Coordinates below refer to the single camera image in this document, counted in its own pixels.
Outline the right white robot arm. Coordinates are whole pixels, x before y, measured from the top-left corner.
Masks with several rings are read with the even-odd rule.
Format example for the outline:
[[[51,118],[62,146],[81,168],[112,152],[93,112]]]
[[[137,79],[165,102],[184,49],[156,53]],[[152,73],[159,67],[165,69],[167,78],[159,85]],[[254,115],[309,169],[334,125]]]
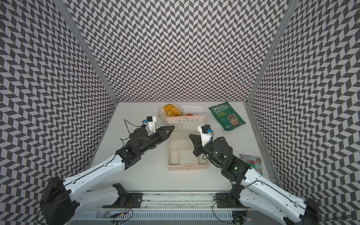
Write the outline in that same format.
[[[195,156],[204,155],[221,174],[234,185],[229,197],[241,205],[256,210],[282,225],[317,225],[318,203],[292,195],[269,180],[233,154],[232,147],[223,137],[213,139],[211,133],[189,138]]]

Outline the pink jewelry box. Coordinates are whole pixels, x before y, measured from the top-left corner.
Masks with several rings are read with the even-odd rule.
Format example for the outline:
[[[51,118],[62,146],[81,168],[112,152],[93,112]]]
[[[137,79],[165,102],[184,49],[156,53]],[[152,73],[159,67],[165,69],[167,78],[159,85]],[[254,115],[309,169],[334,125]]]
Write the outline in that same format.
[[[170,171],[205,170],[207,161],[193,154],[190,134],[198,135],[198,126],[205,123],[204,115],[167,117],[167,125],[175,126],[169,138],[168,169]]]

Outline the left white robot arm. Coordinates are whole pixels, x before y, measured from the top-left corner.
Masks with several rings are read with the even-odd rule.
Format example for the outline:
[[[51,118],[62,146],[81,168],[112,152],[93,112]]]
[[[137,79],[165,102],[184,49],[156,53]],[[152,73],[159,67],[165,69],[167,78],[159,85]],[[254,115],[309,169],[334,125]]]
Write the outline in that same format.
[[[65,179],[49,179],[43,190],[38,212],[38,215],[44,216],[43,224],[64,225],[80,212],[115,204],[126,192],[121,184],[89,194],[86,191],[108,177],[132,167],[146,151],[169,139],[174,129],[174,126],[162,126],[149,135],[144,127],[139,127],[129,135],[129,140],[123,147],[102,163]]]

